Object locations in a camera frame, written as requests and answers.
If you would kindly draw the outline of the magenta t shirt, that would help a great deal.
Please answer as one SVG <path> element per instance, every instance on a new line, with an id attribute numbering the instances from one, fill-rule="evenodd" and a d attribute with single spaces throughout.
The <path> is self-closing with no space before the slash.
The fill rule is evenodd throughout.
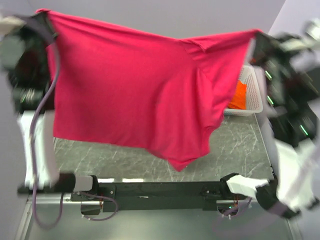
<path id="1" fill-rule="evenodd" d="M 142 148 L 177 171 L 210 152 L 256 29 L 177 39 L 46 14 L 60 55 L 55 137 Z"/>

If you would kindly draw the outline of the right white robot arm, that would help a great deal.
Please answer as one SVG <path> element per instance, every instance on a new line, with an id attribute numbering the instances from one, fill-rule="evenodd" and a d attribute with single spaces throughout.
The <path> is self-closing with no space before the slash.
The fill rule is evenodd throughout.
<path id="1" fill-rule="evenodd" d="M 296 71 L 291 65 L 292 57 L 319 47 L 316 29 L 307 30 L 305 36 L 257 34 L 250 63 L 264 70 L 268 103 L 282 109 L 269 117 L 278 153 L 278 177 L 255 179 L 231 173 L 220 180 L 222 198 L 246 196 L 285 219 L 320 203 L 312 190 L 313 170 L 320 159 L 320 118 L 309 105 L 320 98 L 320 68 Z"/>

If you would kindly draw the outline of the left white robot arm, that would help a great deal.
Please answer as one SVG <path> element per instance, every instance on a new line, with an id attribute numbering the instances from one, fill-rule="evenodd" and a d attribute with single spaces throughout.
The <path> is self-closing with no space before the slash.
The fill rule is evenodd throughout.
<path id="1" fill-rule="evenodd" d="M 20 194 L 76 193 L 88 201 L 100 195 L 93 175 L 60 172 L 53 146 L 55 87 L 61 60 L 57 33 L 45 13 L 0 18 L 0 69 L 6 73 L 22 135 L 26 174 Z"/>

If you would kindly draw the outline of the white plastic basket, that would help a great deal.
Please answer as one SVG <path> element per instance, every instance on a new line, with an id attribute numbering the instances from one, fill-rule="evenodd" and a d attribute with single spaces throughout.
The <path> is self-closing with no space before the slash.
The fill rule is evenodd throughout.
<path id="1" fill-rule="evenodd" d="M 246 85 L 246 109 L 226 108 L 224 114 L 227 116 L 248 117 L 262 112 L 263 102 L 254 68 L 250 65 L 244 65 L 240 72 L 239 80 Z"/>

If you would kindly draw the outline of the orange t shirt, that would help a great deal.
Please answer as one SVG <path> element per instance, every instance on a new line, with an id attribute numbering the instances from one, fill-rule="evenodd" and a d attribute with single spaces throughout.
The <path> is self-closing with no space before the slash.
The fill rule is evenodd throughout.
<path id="1" fill-rule="evenodd" d="M 240 80 L 237 81 L 236 90 L 231 102 L 228 104 L 228 109 L 245 110 L 246 109 L 246 94 L 247 85 Z"/>

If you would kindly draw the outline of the black base beam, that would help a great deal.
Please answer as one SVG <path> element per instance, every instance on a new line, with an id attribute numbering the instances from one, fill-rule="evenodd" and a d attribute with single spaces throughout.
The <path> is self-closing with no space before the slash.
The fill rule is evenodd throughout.
<path id="1" fill-rule="evenodd" d="M 178 210 L 202 209 L 215 211 L 217 201 L 243 200 L 239 194 L 231 193 L 227 184 L 221 181 L 191 181 L 191 182 L 109 182 L 100 183 L 97 198 L 73 193 L 71 202 L 94 201 L 103 202 L 103 212 L 112 212 L 115 205 L 120 211 L 129 210 Z"/>

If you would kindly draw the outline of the aluminium frame rail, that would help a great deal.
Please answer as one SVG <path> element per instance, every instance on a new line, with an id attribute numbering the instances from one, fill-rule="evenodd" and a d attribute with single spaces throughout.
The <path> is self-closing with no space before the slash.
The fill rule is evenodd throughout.
<path id="1" fill-rule="evenodd" d="M 28 197 L 15 236 L 16 240 L 92 240 L 89 233 L 91 222 L 83 215 L 99 218 L 102 203 L 96 200 L 77 200 L 70 193 L 39 194 L 35 209 L 33 199 Z"/>

